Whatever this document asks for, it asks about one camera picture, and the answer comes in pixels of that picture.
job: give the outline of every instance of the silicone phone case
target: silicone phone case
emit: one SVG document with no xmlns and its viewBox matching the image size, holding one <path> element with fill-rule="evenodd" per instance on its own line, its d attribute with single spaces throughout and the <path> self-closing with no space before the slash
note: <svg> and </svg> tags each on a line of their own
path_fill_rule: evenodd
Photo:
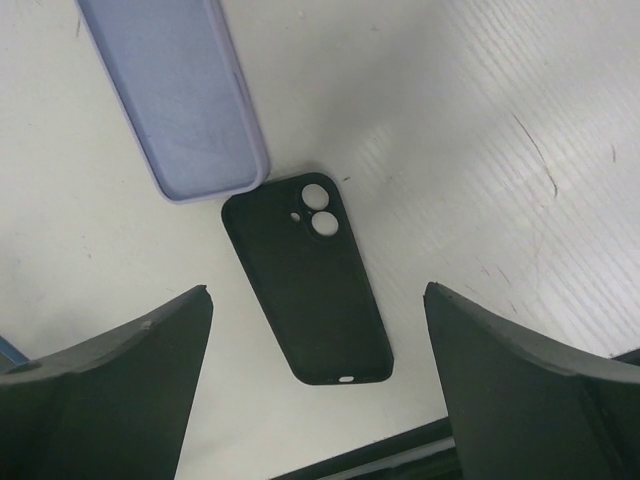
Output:
<svg viewBox="0 0 640 480">
<path fill-rule="evenodd" d="M 265 143 L 218 0 L 77 0 L 160 192 L 245 192 Z"/>
<path fill-rule="evenodd" d="M 338 220 L 317 233 L 305 186 L 329 194 Z M 387 379 L 393 355 L 340 193 L 309 173 L 229 199 L 224 225 L 294 375 L 311 385 Z"/>
</svg>

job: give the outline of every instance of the scratch on surface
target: scratch on surface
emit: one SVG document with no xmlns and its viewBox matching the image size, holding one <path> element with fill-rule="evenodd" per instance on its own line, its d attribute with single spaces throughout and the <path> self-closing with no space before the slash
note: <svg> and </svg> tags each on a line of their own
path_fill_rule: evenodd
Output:
<svg viewBox="0 0 640 480">
<path fill-rule="evenodd" d="M 533 145 L 533 148 L 535 148 L 536 152 L 538 152 L 538 156 L 540 157 L 540 161 L 542 162 L 542 167 L 544 168 L 544 171 L 547 174 L 547 177 L 549 177 L 549 180 L 553 185 L 553 198 L 558 198 L 558 184 L 556 183 L 556 180 L 553 178 L 553 175 L 551 175 L 551 170 L 549 169 L 549 165 L 547 165 L 547 161 L 544 159 L 544 155 L 542 155 L 542 151 L 540 150 L 540 147 L 538 147 L 538 144 L 529 133 L 529 130 L 527 130 L 527 127 L 523 125 L 523 123 L 516 116 L 516 114 L 511 112 L 511 115 L 513 115 L 513 118 L 515 119 L 515 121 L 518 122 L 518 125 L 520 125 L 520 128 L 522 128 L 522 131 L 525 133 L 527 138 L 529 138 L 529 141 Z"/>
<path fill-rule="evenodd" d="M 502 269 L 500 267 L 498 267 L 496 265 L 496 268 L 498 269 L 498 271 L 500 272 L 500 274 L 504 277 L 504 279 L 507 281 L 507 283 L 509 284 L 509 286 L 511 286 L 511 280 L 509 280 L 509 277 L 507 277 L 504 272 L 502 271 Z"/>
<path fill-rule="evenodd" d="M 511 303 L 511 300 L 509 300 L 509 305 L 511 305 L 511 309 L 515 312 L 516 315 L 520 315 L 518 313 L 518 310 L 516 310 L 516 307 L 513 305 L 513 303 Z"/>
<path fill-rule="evenodd" d="M 473 288 L 471 288 L 469 285 L 467 285 L 466 283 L 464 284 L 464 286 L 465 286 L 465 288 L 467 288 L 467 289 L 471 290 L 471 291 L 472 291 L 473 293 L 475 293 L 476 295 L 478 295 L 478 296 L 482 296 L 482 295 L 480 295 L 478 292 L 476 292 Z"/>
<path fill-rule="evenodd" d="M 475 256 L 475 259 L 476 259 L 476 262 L 480 264 L 480 271 L 484 273 L 487 277 L 491 278 L 491 274 L 487 271 L 486 268 L 484 268 L 484 265 L 482 265 L 482 262 L 480 261 L 477 255 Z"/>
</svg>

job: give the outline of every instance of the black phone case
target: black phone case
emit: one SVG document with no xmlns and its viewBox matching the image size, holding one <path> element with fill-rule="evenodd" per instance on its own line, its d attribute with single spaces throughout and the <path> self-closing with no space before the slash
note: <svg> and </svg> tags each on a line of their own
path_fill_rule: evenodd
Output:
<svg viewBox="0 0 640 480">
<path fill-rule="evenodd" d="M 311 225 L 316 211 L 302 200 L 302 189 L 309 184 L 329 193 L 323 210 L 339 222 L 333 236 L 324 237 Z M 237 195 L 225 203 L 222 219 L 300 381 L 326 385 L 389 378 L 391 347 L 340 193 L 330 178 L 309 173 Z"/>
</svg>

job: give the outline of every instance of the white surface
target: white surface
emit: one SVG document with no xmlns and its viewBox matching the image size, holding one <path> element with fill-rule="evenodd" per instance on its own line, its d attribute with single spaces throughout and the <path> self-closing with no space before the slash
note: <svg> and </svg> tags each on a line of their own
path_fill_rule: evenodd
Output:
<svg viewBox="0 0 640 480">
<path fill-rule="evenodd" d="M 222 201 L 160 198 L 71 0 L 0 1 L 2 335 L 38 357 L 207 284 L 189 479 L 267 478 L 444 416 L 429 280 L 600 355 L 640 346 L 640 4 L 225 5 L 272 177 L 339 181 L 392 378 L 291 375 Z"/>
</svg>

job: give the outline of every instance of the lavender phone case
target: lavender phone case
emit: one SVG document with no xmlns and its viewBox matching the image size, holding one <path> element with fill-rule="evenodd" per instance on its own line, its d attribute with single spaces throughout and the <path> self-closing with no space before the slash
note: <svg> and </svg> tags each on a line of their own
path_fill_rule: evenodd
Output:
<svg viewBox="0 0 640 480">
<path fill-rule="evenodd" d="M 78 0 L 164 196 L 246 192 L 268 156 L 218 0 Z"/>
</svg>

